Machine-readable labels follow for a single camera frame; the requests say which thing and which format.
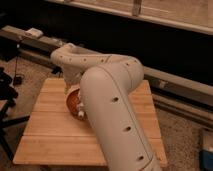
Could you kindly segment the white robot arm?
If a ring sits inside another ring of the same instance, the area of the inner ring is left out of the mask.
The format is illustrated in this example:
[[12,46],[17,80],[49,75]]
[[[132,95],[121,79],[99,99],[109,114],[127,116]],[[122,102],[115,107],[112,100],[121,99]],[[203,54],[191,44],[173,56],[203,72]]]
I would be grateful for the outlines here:
[[109,170],[162,171],[129,100],[144,79],[141,62],[119,54],[82,54],[72,43],[54,50],[51,60],[62,69],[66,84],[71,83],[73,67],[82,72],[82,114],[88,118]]

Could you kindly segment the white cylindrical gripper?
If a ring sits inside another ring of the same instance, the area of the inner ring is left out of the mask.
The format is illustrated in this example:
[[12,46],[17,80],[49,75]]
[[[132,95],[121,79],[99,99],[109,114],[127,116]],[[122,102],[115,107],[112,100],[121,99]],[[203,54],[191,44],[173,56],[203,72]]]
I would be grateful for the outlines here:
[[73,85],[76,85],[80,82],[83,71],[79,69],[65,69],[63,71],[63,77],[66,84],[65,91],[68,91]]

